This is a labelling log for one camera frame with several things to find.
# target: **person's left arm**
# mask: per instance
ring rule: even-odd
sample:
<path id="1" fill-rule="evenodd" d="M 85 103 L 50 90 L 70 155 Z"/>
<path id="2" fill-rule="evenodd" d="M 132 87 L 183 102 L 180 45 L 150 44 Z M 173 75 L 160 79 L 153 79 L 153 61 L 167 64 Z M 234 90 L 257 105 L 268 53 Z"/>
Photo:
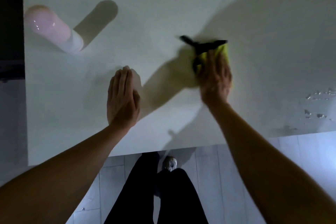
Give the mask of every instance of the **person's left arm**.
<path id="1" fill-rule="evenodd" d="M 136 124 L 139 101 L 132 71 L 117 71 L 108 89 L 109 125 L 2 186 L 0 223 L 65 223 L 111 150 Z"/>

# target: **white plank floor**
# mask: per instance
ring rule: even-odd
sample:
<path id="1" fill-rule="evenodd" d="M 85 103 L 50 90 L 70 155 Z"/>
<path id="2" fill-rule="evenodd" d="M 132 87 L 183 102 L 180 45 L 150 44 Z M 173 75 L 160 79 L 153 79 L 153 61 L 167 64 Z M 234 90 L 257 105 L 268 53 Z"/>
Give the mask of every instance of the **white plank floor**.
<path id="1" fill-rule="evenodd" d="M 272 138 L 270 142 L 336 200 L 336 132 Z M 209 223 L 265 223 L 227 145 L 172 150 L 189 175 Z M 67 224 L 103 223 L 140 154 L 109 157 Z M 24 81 L 0 84 L 0 186 L 29 169 Z M 157 222 L 160 200 L 154 200 Z"/>

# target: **person's leg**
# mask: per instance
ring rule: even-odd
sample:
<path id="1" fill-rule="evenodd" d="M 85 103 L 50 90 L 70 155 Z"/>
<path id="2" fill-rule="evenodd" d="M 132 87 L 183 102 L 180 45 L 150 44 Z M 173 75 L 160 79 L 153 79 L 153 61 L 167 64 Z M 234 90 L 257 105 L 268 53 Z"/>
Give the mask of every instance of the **person's leg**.
<path id="1" fill-rule="evenodd" d="M 157 224 L 208 223 L 198 194 L 187 173 L 180 168 L 157 174 L 161 207 Z"/>
<path id="2" fill-rule="evenodd" d="M 143 153 L 135 163 L 105 224 L 153 223 L 153 196 L 159 154 Z"/>

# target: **table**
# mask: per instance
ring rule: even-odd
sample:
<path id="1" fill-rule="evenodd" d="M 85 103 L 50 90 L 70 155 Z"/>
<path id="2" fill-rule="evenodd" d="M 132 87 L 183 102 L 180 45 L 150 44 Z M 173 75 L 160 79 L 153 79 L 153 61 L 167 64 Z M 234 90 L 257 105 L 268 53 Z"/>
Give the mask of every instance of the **table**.
<path id="1" fill-rule="evenodd" d="M 183 34 L 229 41 L 229 102 L 263 136 L 336 128 L 336 0 L 24 0 L 24 10 L 35 4 L 89 44 L 70 55 L 24 29 L 29 165 L 107 126 L 107 87 L 124 65 L 141 78 L 143 108 L 110 156 L 225 143 Z"/>

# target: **person's right hand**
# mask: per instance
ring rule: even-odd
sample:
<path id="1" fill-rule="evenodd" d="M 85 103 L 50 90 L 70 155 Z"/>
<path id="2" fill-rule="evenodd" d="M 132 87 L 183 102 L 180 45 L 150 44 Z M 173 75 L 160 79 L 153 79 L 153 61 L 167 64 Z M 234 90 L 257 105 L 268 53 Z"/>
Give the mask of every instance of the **person's right hand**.
<path id="1" fill-rule="evenodd" d="M 231 69 L 220 53 L 215 60 L 214 51 L 207 54 L 207 62 L 197 76 L 202 101 L 209 107 L 218 101 L 227 102 L 232 86 Z"/>
<path id="2" fill-rule="evenodd" d="M 140 113 L 140 96 L 133 88 L 133 73 L 128 66 L 111 78 L 107 93 L 107 121 L 123 128 L 133 127 Z"/>

